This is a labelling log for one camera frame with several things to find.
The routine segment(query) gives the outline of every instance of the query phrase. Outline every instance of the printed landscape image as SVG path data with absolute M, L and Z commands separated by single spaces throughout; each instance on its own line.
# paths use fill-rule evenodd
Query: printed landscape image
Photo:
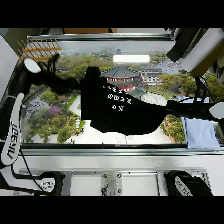
M 109 83 L 118 86 L 147 103 L 165 106 L 176 96 L 191 97 L 196 85 L 193 78 L 166 57 L 172 42 L 73 42 L 63 43 L 61 57 L 57 62 L 56 75 L 80 81 L 88 66 L 97 66 Z M 116 65 L 115 54 L 150 55 L 149 64 Z M 210 92 L 216 102 L 224 100 L 224 88 L 215 75 L 206 73 Z M 168 115 L 153 133 L 125 136 L 116 132 L 101 133 L 90 126 L 89 120 L 81 120 L 81 94 L 59 96 L 46 86 L 32 86 L 22 110 L 22 136 L 24 143 L 60 144 L 172 144 L 185 143 L 180 118 Z M 223 136 L 214 124 L 216 137 Z

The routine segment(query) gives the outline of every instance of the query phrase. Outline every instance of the metal frame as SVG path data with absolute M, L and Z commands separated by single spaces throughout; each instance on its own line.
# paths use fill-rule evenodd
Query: metal frame
M 170 34 L 159 33 L 105 33 L 28 36 L 27 40 L 57 41 L 172 41 Z M 222 155 L 221 149 L 187 149 L 186 144 L 160 145 L 67 145 L 23 144 L 26 156 L 173 156 L 173 155 Z

